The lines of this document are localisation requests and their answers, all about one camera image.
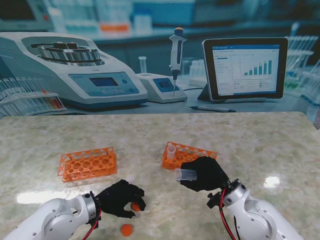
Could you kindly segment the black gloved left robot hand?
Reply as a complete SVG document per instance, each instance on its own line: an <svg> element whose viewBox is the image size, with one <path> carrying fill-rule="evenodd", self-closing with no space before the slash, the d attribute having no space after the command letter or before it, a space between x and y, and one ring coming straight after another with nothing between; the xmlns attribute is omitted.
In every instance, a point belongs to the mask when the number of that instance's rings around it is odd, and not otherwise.
<svg viewBox="0 0 320 240"><path fill-rule="evenodd" d="M127 211L124 207L128 203L136 203L141 211L146 208L146 203L143 200L145 192L136 185L121 179L117 183L107 187L100 192L96 197L100 202L101 209L106 214L111 214L119 218L131 219L135 217L133 211Z"/></svg>

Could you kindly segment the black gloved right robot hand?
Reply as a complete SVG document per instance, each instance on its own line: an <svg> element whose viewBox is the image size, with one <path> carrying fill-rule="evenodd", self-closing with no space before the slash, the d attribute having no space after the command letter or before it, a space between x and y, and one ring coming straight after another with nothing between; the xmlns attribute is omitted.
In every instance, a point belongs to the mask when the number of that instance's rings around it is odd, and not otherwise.
<svg viewBox="0 0 320 240"><path fill-rule="evenodd" d="M230 181L218 162L208 156L198 157L191 162L184 162L181 169L196 171L196 180L180 181L181 185L195 192L223 189Z"/></svg>

